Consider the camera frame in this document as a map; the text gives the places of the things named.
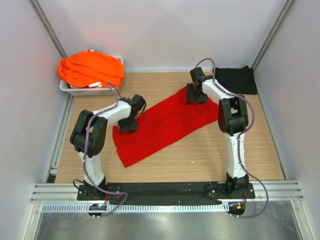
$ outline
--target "cable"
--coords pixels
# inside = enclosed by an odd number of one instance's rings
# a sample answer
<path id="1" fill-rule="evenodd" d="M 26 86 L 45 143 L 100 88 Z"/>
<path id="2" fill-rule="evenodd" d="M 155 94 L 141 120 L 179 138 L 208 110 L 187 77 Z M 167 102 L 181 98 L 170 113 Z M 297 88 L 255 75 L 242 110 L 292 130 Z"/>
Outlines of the cable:
<path id="1" fill-rule="evenodd" d="M 115 108 L 118 106 L 117 94 L 116 94 L 115 91 L 112 89 L 112 87 L 116 90 L 116 92 L 118 93 L 119 97 L 121 98 L 121 95 L 120 95 L 119 91 L 116 89 L 116 87 L 115 87 L 112 83 L 106 82 L 106 84 L 107 84 L 107 86 L 109 87 L 109 89 L 112 91 L 112 94 L 113 94 L 113 96 L 114 96 L 114 98 L 115 98 L 116 104 L 113 105 L 113 106 L 111 106 L 111 107 L 109 107 L 109 108 L 107 108 L 107 109 L 105 109 L 105 110 L 99 111 L 98 113 L 94 114 L 94 115 L 90 118 L 90 120 L 89 120 L 89 122 L 88 122 L 88 125 L 87 125 L 87 128 L 86 128 L 86 135 L 85 135 L 84 156 L 83 156 L 83 159 L 82 159 L 82 162 L 83 162 L 83 170 L 84 170 L 84 173 L 85 173 L 86 177 L 89 179 L 89 181 L 91 182 L 91 184 L 92 184 L 96 189 L 98 189 L 99 191 L 101 191 L 101 192 L 103 192 L 103 193 L 105 193 L 105 194 L 107 194 L 107 195 L 120 195 L 120 196 L 121 196 L 121 195 L 124 195 L 124 198 L 123 198 L 123 200 L 120 202 L 120 204 L 119 204 L 118 206 L 116 206 L 114 209 L 112 209 L 111 211 L 109 211 L 109 212 L 107 212 L 107 213 L 105 213 L 105 214 L 101 214 L 101 216 L 100 216 L 101 218 L 111 215 L 111 214 L 112 214 L 114 211 L 116 211 L 116 210 L 127 200 L 127 198 L 128 198 L 128 193 L 127 193 L 127 192 L 112 192 L 112 191 L 106 191 L 106 190 L 98 187 L 98 186 L 94 183 L 94 181 L 92 180 L 92 178 L 89 176 L 88 171 L 87 171 L 87 168 L 86 168 L 86 157 L 87 157 L 87 153 L 88 153 L 88 144 L 89 144 L 89 134 L 90 134 L 91 123 L 92 123 L 93 119 L 94 119 L 95 117 L 97 117 L 98 115 L 103 114 L 103 113 L 105 113 L 105 112 L 108 112 L 108 111 L 110 111 L 110 110 L 112 110 L 112 109 L 115 109 Z M 83 183 L 83 182 L 80 181 L 80 180 L 78 180 L 78 179 L 74 179 L 74 180 L 73 180 L 72 183 L 73 183 L 74 187 L 79 190 L 79 188 L 78 188 L 77 185 L 75 184 L 75 181 L 78 181 L 78 182 L 80 182 L 80 183 Z M 90 219 L 90 217 L 86 217 L 86 218 L 80 220 L 79 222 L 75 223 L 74 225 L 72 225 L 72 226 L 70 226 L 70 227 L 63 227 L 63 228 L 62 228 L 62 227 L 55 227 L 54 229 L 60 230 L 60 231 L 70 230 L 70 229 L 74 228 L 75 226 L 83 223 L 84 221 L 86 221 L 86 220 L 88 220 L 88 219 Z M 42 240 L 43 237 L 45 236 L 45 233 L 47 232 L 48 227 L 49 227 L 49 225 L 51 224 L 51 222 L 52 222 L 52 220 L 51 220 L 51 221 L 47 224 L 47 226 L 45 227 L 45 229 L 44 229 L 44 231 L 43 231 L 43 233 L 42 233 L 42 235 L 41 235 L 41 237 L 40 237 L 40 240 Z"/>
<path id="2" fill-rule="evenodd" d="M 255 118 L 256 118 L 256 113 L 255 113 L 255 110 L 254 110 L 254 107 L 252 106 L 252 104 L 243 96 L 240 96 L 240 95 L 237 95 L 237 94 L 233 94 L 233 93 L 229 93 L 229 92 L 226 92 L 224 89 L 222 89 L 218 84 L 216 84 L 216 64 L 214 62 L 214 60 L 212 58 L 205 58 L 205 59 L 202 59 L 195 67 L 198 67 L 200 63 L 202 63 L 203 61 L 205 60 L 210 60 L 212 62 L 212 65 L 213 65 L 213 69 L 212 69 L 212 80 L 213 80 L 213 84 L 214 86 L 219 89 L 221 92 L 223 92 L 224 94 L 228 95 L 228 96 L 231 96 L 231 97 L 236 97 L 236 98 L 239 98 L 239 99 L 242 99 L 243 101 L 245 101 L 246 104 L 249 105 L 250 109 L 251 109 L 251 112 L 252 112 L 252 120 L 251 120 L 251 123 L 250 125 L 248 126 L 247 129 L 245 129 L 244 131 L 242 131 L 238 137 L 236 138 L 237 139 L 237 154 L 238 154 L 238 160 L 239 160 L 239 164 L 240 166 L 242 167 L 242 169 L 244 170 L 244 172 L 246 174 L 248 174 L 250 177 L 254 178 L 255 180 L 257 180 L 261 186 L 263 187 L 264 191 L 265 191 L 265 197 L 266 197 L 266 202 L 265 202 L 265 206 L 264 208 L 257 214 L 254 214 L 254 215 L 251 215 L 251 216 L 238 216 L 238 215 L 235 215 L 235 214 L 231 214 L 233 217 L 236 217 L 236 218 L 241 218 L 241 219 L 252 219 L 252 218 L 255 218 L 255 217 L 258 217 L 260 216 L 261 214 L 264 213 L 264 211 L 267 209 L 268 207 L 268 204 L 269 204 L 269 194 L 268 194 L 268 191 L 267 191 L 267 188 L 266 186 L 263 184 L 263 182 L 257 178 L 256 176 L 252 175 L 250 172 L 248 172 L 248 170 L 246 169 L 246 167 L 244 166 L 242 160 L 241 160 L 241 149 L 240 149 L 240 143 L 241 143 L 241 135 L 242 134 L 245 134 L 246 132 L 248 132 L 252 126 L 254 125 L 254 122 L 255 122 Z"/>
<path id="3" fill-rule="evenodd" d="M 117 98 L 117 95 L 115 94 L 115 91 L 112 90 L 111 87 L 113 87 L 113 88 L 117 91 L 117 93 L 119 94 L 119 96 L 120 96 L 119 91 L 115 88 L 115 86 L 114 86 L 112 83 L 106 82 L 106 84 L 107 84 L 108 87 L 111 89 L 112 94 L 113 94 L 113 96 L 114 96 L 114 98 L 115 98 L 116 104 L 115 104 L 114 106 L 112 106 L 112 107 L 109 107 L 109 108 L 105 109 L 105 110 L 101 110 L 101 111 L 97 112 L 96 114 L 94 114 L 94 115 L 89 119 L 89 122 L 88 122 L 87 127 L 86 127 L 85 142 L 84 142 L 84 151 L 83 151 L 84 155 L 83 155 L 83 159 L 82 159 L 82 162 L 83 162 L 83 171 L 84 171 L 84 174 L 86 175 L 86 177 L 88 178 L 88 180 L 90 181 L 90 183 L 91 183 L 96 189 L 98 189 L 99 191 L 101 191 L 101 192 L 103 192 L 103 193 L 105 193 L 105 194 L 109 194 L 109 195 L 120 195 L 120 196 L 124 195 L 124 198 L 123 198 L 123 200 L 119 203 L 119 205 L 117 205 L 114 209 L 112 209 L 111 211 L 109 211 L 109 212 L 107 212 L 107 213 L 105 213 L 105 214 L 102 214 L 102 215 L 100 216 L 101 218 L 111 215 L 111 214 L 112 214 L 114 211 L 116 211 L 122 204 L 124 204 L 124 202 L 125 202 L 125 201 L 127 200 L 127 198 L 128 198 L 128 193 L 127 193 L 127 192 L 112 192 L 112 191 L 106 191 L 106 190 L 100 188 L 98 185 L 96 185 L 96 184 L 94 183 L 94 181 L 92 180 L 92 178 L 89 176 L 88 171 L 87 171 L 87 167 L 86 167 L 86 158 L 87 158 L 87 153 L 88 153 L 90 127 L 91 127 L 91 123 L 92 123 L 93 119 L 94 119 L 95 117 L 97 117 L 98 115 L 103 114 L 103 113 L 105 113 L 105 112 L 108 112 L 108 111 L 110 111 L 110 110 L 112 110 L 112 109 L 114 109 L 114 108 L 116 108 L 116 107 L 118 106 L 118 98 Z"/>
<path id="4" fill-rule="evenodd" d="M 79 179 L 73 179 L 73 181 L 72 181 L 72 183 L 73 183 L 73 186 L 76 188 L 76 189 L 78 189 L 79 190 L 79 188 L 77 187 L 77 185 L 76 185 L 76 183 L 75 183 L 75 181 L 78 181 L 79 183 L 84 183 L 83 181 L 80 181 Z"/>

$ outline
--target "white wall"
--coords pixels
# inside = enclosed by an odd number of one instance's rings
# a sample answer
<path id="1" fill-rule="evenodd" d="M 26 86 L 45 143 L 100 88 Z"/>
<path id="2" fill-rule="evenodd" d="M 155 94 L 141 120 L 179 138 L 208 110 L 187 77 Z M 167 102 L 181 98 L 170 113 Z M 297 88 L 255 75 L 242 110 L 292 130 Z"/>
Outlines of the white wall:
<path id="1" fill-rule="evenodd" d="M 285 173 L 320 229 L 320 1 L 297 1 L 255 71 Z"/>
<path id="2" fill-rule="evenodd" d="M 35 183 L 45 181 L 66 95 L 60 57 L 27 0 L 0 7 L 0 239 L 25 227 Z"/>
<path id="3" fill-rule="evenodd" d="M 126 72 L 189 71 L 207 57 L 218 67 L 251 66 L 284 2 L 39 0 L 67 55 L 121 56 Z"/>

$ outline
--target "fabric pile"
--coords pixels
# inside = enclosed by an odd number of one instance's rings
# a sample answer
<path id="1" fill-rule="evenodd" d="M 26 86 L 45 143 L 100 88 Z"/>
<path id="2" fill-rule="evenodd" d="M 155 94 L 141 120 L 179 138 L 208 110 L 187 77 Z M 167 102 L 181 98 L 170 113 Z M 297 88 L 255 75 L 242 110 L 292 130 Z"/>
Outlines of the fabric pile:
<path id="1" fill-rule="evenodd" d="M 57 73 L 72 88 L 108 88 L 107 82 L 120 87 L 125 68 L 119 59 L 90 50 L 63 58 Z"/>

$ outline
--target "metal floor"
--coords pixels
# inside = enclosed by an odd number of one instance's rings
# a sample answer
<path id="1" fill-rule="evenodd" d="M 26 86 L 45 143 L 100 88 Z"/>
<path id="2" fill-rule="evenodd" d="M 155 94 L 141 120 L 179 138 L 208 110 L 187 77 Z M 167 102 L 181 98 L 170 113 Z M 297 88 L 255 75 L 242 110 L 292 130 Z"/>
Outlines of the metal floor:
<path id="1" fill-rule="evenodd" d="M 247 202 L 245 215 L 264 201 Z M 271 201 L 264 214 L 236 219 L 226 212 L 121 213 L 90 219 L 87 213 L 41 213 L 35 240 L 302 240 L 291 201 Z"/>

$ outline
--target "black cloth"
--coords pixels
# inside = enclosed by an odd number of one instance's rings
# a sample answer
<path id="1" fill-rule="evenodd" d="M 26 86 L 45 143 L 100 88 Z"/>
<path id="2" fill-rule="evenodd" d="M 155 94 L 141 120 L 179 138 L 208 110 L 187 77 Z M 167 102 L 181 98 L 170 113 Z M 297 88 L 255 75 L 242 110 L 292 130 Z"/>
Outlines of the black cloth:
<path id="1" fill-rule="evenodd" d="M 254 70 L 243 68 L 216 68 L 215 79 L 234 94 L 258 94 Z"/>

